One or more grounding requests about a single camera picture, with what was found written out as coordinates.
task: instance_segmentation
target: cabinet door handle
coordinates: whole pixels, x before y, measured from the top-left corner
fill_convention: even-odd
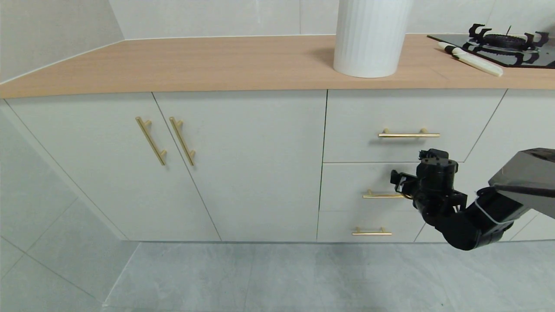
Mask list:
[[[378,138],[439,138],[440,136],[440,133],[429,133],[426,128],[420,129],[419,133],[390,133],[389,129],[385,128],[378,134]]]
[[[189,148],[187,147],[187,144],[185,143],[185,140],[183,139],[183,136],[181,135],[181,131],[179,131],[179,128],[183,125],[183,120],[176,121],[175,118],[170,117],[170,122],[171,122],[171,126],[174,128],[175,135],[177,135],[177,139],[181,143],[181,147],[185,151],[185,155],[187,156],[187,159],[189,160],[189,163],[191,164],[191,166],[194,166],[195,165],[195,151],[194,150],[191,150],[191,151],[189,150]]]
[[[148,143],[150,143],[150,147],[152,147],[154,154],[156,154],[156,157],[158,157],[160,164],[162,164],[162,166],[165,166],[166,161],[164,160],[164,157],[166,156],[166,150],[162,150],[161,152],[158,151],[158,147],[156,147],[156,143],[154,143],[154,140],[152,140],[152,137],[150,136],[150,131],[148,130],[148,127],[152,124],[152,122],[150,120],[144,122],[141,117],[136,117],[135,120],[137,120],[140,129],[143,131],[143,134],[147,138]]]
[[[373,194],[372,190],[368,190],[368,193],[364,194],[362,198],[404,198],[402,194]]]
[[[361,232],[359,227],[355,228],[355,231],[351,233],[353,236],[388,236],[393,235],[391,232],[386,232],[383,227],[380,228],[379,232]]]

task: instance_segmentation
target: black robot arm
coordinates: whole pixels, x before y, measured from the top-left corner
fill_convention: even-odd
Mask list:
[[[518,152],[469,206],[467,195],[453,188],[458,163],[447,152],[423,150],[418,158],[416,175],[393,170],[391,183],[455,248],[471,250],[499,241],[531,208],[555,218],[553,149]]]

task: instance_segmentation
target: knife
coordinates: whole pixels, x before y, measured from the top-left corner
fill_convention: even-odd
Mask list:
[[[454,46],[453,44],[449,44],[447,42],[439,42],[438,46],[440,46],[440,48],[442,48],[445,52],[451,54],[454,58],[465,64],[468,64],[474,68],[477,68],[483,72],[492,74],[497,77],[501,77],[501,75],[503,75],[503,68],[501,68],[500,66],[488,62],[481,57],[470,54],[463,49]]]

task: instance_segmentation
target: gold handle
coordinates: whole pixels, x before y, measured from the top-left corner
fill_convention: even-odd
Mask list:
[[[162,150],[161,152],[158,151],[158,148],[156,147],[156,143],[154,143],[154,140],[152,140],[152,137],[150,136],[150,132],[147,129],[147,127],[149,127],[152,124],[152,122],[150,120],[147,120],[146,122],[144,122],[141,117],[136,117],[135,119],[137,120],[137,123],[139,124],[140,129],[143,131],[144,136],[147,138],[148,143],[150,143],[150,147],[152,147],[154,154],[156,154],[156,156],[158,157],[160,164],[162,164],[162,166],[165,166],[166,161],[164,160],[164,156],[166,155],[166,150]]]
[[[385,229],[383,227],[380,228],[379,232],[361,232],[359,227],[355,228],[355,231],[352,232],[353,236],[357,236],[357,235],[364,235],[364,236],[388,236],[388,235],[393,235],[393,233],[391,232],[386,232]]]
[[[364,194],[362,198],[404,198],[401,194],[379,194],[374,195],[372,190],[368,190],[368,193]]]
[[[183,125],[183,120],[176,121],[175,118],[170,117],[170,121],[171,121],[171,125],[174,128],[175,135],[177,135],[177,139],[179,140],[179,142],[181,142],[181,147],[185,151],[185,154],[187,156],[187,159],[189,160],[189,163],[191,164],[191,166],[194,166],[195,165],[195,151],[194,150],[189,151],[189,148],[187,148],[187,144],[185,143],[185,140],[183,139],[183,136],[181,135],[181,132],[179,131],[179,127],[181,127]]]
[[[384,132],[378,134],[378,138],[439,138],[440,133],[429,133],[426,128],[420,129],[419,133],[390,133],[385,128]]]

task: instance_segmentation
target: white vase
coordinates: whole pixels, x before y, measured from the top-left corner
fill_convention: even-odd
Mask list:
[[[334,69],[363,78],[397,71],[413,0],[340,0]]]

